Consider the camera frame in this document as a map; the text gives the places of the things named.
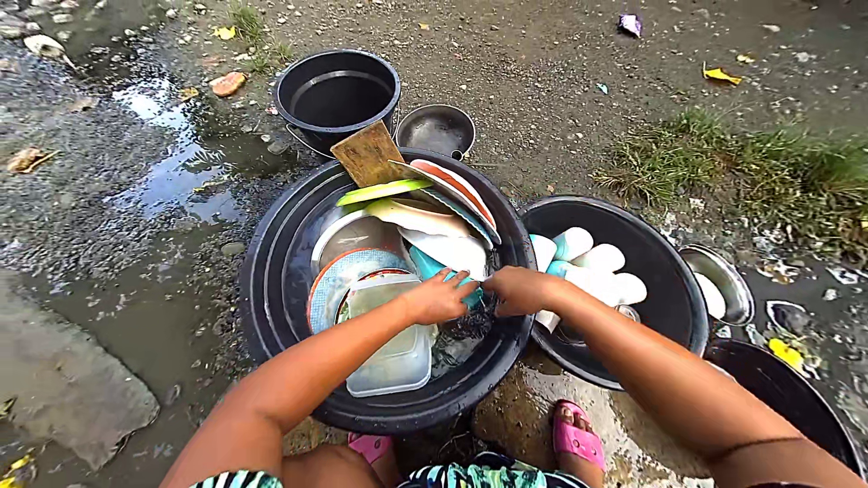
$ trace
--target woman's right hand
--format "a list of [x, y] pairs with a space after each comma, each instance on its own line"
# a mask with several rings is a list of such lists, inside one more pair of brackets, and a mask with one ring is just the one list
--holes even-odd
[[483, 283], [483, 288], [497, 293], [500, 303], [495, 315], [530, 315], [552, 307], [552, 299], [566, 281], [551, 274], [539, 273], [526, 267], [507, 266]]

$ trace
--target bucket handle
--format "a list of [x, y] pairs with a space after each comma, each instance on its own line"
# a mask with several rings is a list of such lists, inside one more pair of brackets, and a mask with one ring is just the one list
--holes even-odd
[[326, 153], [319, 152], [317, 149], [312, 148], [311, 145], [308, 144], [307, 142], [305, 142], [304, 139], [302, 139], [301, 137], [299, 137], [299, 136], [295, 133], [295, 131], [294, 131], [293, 129], [295, 129], [295, 127], [293, 127], [292, 124], [288, 123], [288, 124], [286, 125], [286, 131], [289, 132], [289, 135], [291, 135], [292, 137], [295, 137], [295, 140], [296, 140], [296, 141], [301, 142], [301, 145], [302, 145], [302, 146], [304, 146], [304, 147], [310, 149], [311, 151], [313, 151], [314, 153], [316, 153], [316, 154], [318, 154], [318, 155], [321, 155], [321, 156], [327, 157], [328, 159], [334, 159], [334, 155], [327, 155]]
[[[401, 120], [401, 100], [400, 99], [398, 99], [398, 104], [395, 107], [395, 112], [398, 112], [398, 123], [400, 123], [400, 120]], [[392, 126], [391, 139], [393, 142], [395, 142], [395, 144], [398, 144], [398, 139], [397, 139], [398, 126], [395, 125], [395, 113], [392, 113], [392, 115], [391, 115], [391, 126]], [[307, 142], [305, 142], [304, 139], [299, 137], [299, 135], [297, 135], [293, 129], [295, 129], [295, 127], [291, 123], [286, 124], [286, 132], [289, 132], [289, 135], [294, 137], [296, 141], [301, 142], [302, 146], [310, 149], [311, 151], [313, 151], [314, 153], [316, 153], [318, 155], [327, 157], [329, 159], [335, 159], [334, 155], [327, 155], [326, 153], [320, 152], [317, 149], [312, 148], [311, 145], [308, 144]]]

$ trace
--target stainless steel bowl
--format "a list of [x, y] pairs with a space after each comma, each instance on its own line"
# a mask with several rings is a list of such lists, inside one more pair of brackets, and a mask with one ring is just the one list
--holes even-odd
[[720, 290], [727, 303], [727, 312], [719, 322], [744, 326], [753, 320], [753, 294], [735, 266], [720, 254], [699, 244], [688, 244], [678, 250], [681, 258], [695, 273], [704, 274]]
[[451, 105], [425, 105], [398, 125], [395, 140], [402, 148], [428, 149], [461, 161], [473, 147], [477, 128], [470, 116]]

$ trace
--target wooden cutting board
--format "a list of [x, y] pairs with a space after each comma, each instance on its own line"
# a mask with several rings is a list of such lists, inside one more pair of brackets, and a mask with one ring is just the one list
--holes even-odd
[[383, 121], [376, 121], [338, 142], [332, 146], [332, 154], [360, 188], [412, 178], [405, 169], [389, 162], [390, 159], [404, 162], [404, 158]]

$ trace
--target black bucket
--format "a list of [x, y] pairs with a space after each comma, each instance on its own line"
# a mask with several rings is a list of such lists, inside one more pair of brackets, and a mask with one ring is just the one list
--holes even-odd
[[732, 339], [709, 342], [705, 359], [732, 374], [753, 396], [865, 479], [865, 465], [850, 434], [817, 390], [787, 363]]
[[[627, 259], [619, 273], [635, 274], [648, 287], [648, 297], [633, 305], [641, 322], [702, 355], [709, 328], [705, 301], [690, 267], [656, 229], [623, 208], [584, 196], [543, 198], [518, 213], [530, 234], [551, 239], [581, 227], [595, 244], [617, 246]], [[539, 324], [531, 337], [569, 373], [604, 388], [623, 389], [584, 343], [568, 342]]]
[[[401, 148], [401, 154], [407, 161], [435, 162], [469, 181], [488, 204], [503, 240], [496, 262], [536, 267], [527, 231], [490, 181], [446, 155], [412, 148]], [[337, 199], [355, 188], [344, 167], [327, 162], [285, 191], [257, 227], [240, 276], [241, 319], [256, 360], [271, 358], [311, 335], [306, 305], [315, 278], [310, 266], [313, 245], [333, 217]], [[444, 422], [494, 389], [527, 346], [532, 323], [529, 316], [495, 320], [464, 363], [418, 390], [353, 398], [345, 385], [339, 386], [313, 416], [372, 434], [413, 432]]]
[[274, 85], [278, 112], [323, 155], [378, 120], [391, 133], [400, 96], [398, 72], [379, 56], [354, 49], [308, 56], [284, 70]]

